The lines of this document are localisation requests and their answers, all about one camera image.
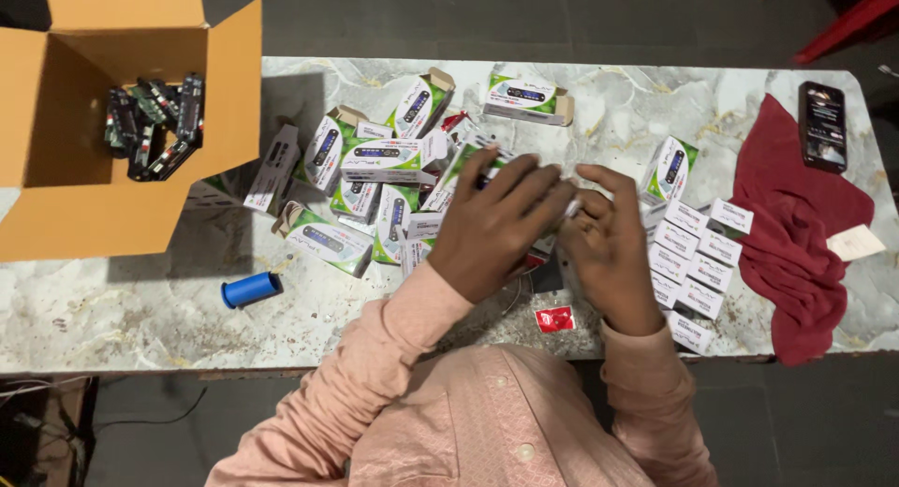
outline hand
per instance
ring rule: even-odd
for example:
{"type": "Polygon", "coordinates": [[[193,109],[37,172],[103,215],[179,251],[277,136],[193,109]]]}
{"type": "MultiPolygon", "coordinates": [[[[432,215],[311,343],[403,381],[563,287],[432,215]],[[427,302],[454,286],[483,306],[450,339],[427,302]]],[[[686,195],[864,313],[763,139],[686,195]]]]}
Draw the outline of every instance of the hand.
{"type": "Polygon", "coordinates": [[[477,304],[525,271],[524,257],[564,215],[576,188],[557,166],[523,155],[502,167],[482,191],[478,175],[496,159],[479,149],[458,175],[456,194],[428,262],[470,303],[477,304]]]}
{"type": "Polygon", "coordinates": [[[580,189],[582,210],[559,229],[559,243],[575,263],[583,291],[612,328],[629,336],[662,329],[646,257],[636,184],[603,166],[579,164],[577,173],[614,194],[580,189]]]}

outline marble table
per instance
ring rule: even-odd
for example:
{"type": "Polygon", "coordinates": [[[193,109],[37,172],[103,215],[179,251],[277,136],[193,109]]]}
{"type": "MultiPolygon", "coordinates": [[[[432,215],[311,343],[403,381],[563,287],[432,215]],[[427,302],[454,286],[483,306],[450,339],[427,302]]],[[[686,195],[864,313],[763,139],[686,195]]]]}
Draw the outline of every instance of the marble table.
{"type": "MultiPolygon", "coordinates": [[[[846,93],[849,166],[845,176],[877,205],[871,226],[886,252],[853,263],[843,281],[848,310],[831,352],[899,349],[899,215],[859,82],[845,71],[619,67],[414,59],[263,58],[262,144],[280,115],[301,141],[322,114],[345,103],[385,120],[413,75],[440,67],[456,80],[448,113],[466,110],[516,151],[538,152],[572,173],[601,163],[639,179],[668,134],[700,148],[687,203],[731,195],[737,152],[766,93],[796,115],[806,79],[846,93]],[[576,99],[575,121],[560,128],[481,113],[491,72],[542,78],[576,99]]],[[[0,189],[0,214],[15,193],[0,189]]],[[[310,206],[330,216],[324,199],[310,206]]],[[[185,212],[168,252],[151,256],[47,260],[0,265],[0,372],[255,370],[317,366],[366,300],[390,295],[398,267],[372,264],[361,279],[293,250],[270,233],[273,219],[243,208],[185,212]],[[219,286],[265,270],[284,292],[229,310],[219,286]]],[[[440,343],[512,342],[569,359],[602,355],[599,314],[575,301],[578,329],[541,334],[525,286],[512,284],[478,306],[440,343]]],[[[770,355],[773,305],[736,274],[708,354],[770,355]]]]}

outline blue tape roll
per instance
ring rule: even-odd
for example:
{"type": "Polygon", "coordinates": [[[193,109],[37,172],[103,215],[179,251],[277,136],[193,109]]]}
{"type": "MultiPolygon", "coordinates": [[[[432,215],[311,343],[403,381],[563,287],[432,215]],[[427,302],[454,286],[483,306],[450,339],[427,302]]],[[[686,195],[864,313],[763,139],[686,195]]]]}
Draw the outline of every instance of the blue tape roll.
{"type": "Polygon", "coordinates": [[[278,278],[272,273],[248,276],[233,284],[222,284],[222,301],[225,306],[235,309],[256,299],[262,299],[278,292],[278,278]]]}

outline shirt sleeve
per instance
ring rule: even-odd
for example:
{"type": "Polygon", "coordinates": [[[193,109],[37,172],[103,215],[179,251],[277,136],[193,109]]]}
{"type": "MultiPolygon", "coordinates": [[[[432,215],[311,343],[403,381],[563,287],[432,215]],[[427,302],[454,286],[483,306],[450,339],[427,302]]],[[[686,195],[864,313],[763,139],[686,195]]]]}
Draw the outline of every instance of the shirt sleeve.
{"type": "Polygon", "coordinates": [[[657,487],[718,485],[691,400],[696,384],[678,358],[666,326],[651,336],[625,336],[602,324],[602,380],[617,411],[615,436],[657,487]]]}
{"type": "Polygon", "coordinates": [[[472,304],[427,263],[389,300],[366,303],[334,352],[278,403],[275,416],[243,435],[206,485],[328,483],[377,414],[406,391],[419,355],[472,304]]]}

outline maroon towel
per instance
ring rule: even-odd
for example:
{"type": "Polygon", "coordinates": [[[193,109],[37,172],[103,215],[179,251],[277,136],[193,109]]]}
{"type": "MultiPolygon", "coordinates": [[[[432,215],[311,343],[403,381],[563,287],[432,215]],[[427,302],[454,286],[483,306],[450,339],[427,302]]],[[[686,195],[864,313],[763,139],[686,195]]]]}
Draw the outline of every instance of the maroon towel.
{"type": "Polygon", "coordinates": [[[755,212],[740,239],[740,272],[777,305],[774,353],[787,366],[824,355],[846,311],[846,266],[827,238],[871,224],[874,202],[839,175],[803,165],[799,128],[772,96],[761,103],[736,161],[731,202],[755,212]]]}

